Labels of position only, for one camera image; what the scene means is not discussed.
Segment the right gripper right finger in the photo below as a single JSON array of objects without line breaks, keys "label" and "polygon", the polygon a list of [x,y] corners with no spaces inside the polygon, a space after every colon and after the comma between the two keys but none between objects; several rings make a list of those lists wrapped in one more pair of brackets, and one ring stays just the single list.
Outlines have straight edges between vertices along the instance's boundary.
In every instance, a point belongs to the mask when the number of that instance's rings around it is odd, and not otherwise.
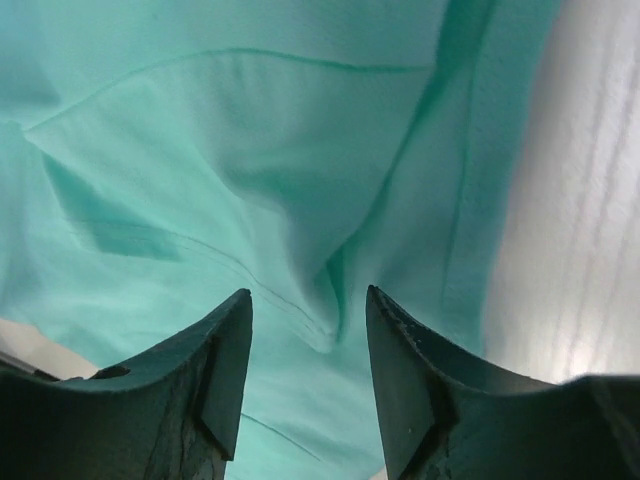
[{"label": "right gripper right finger", "polygon": [[553,385],[422,325],[377,287],[366,326],[391,479],[635,479],[639,380]]}]

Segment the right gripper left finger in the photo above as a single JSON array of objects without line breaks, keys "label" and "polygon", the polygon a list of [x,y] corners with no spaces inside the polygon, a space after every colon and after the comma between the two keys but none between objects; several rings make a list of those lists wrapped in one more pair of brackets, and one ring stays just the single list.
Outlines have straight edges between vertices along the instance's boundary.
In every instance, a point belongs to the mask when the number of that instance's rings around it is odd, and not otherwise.
[{"label": "right gripper left finger", "polygon": [[235,454],[252,298],[89,378],[1,358],[5,479],[221,479]]}]

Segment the teal t shirt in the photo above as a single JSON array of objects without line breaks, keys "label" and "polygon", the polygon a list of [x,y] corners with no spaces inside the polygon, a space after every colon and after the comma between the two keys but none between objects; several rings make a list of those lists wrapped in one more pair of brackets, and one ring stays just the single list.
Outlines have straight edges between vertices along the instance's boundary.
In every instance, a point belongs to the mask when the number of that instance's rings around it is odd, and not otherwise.
[{"label": "teal t shirt", "polygon": [[1,316],[97,366],[240,288],[232,479],[384,464],[376,285],[473,352],[557,1],[5,1]]}]

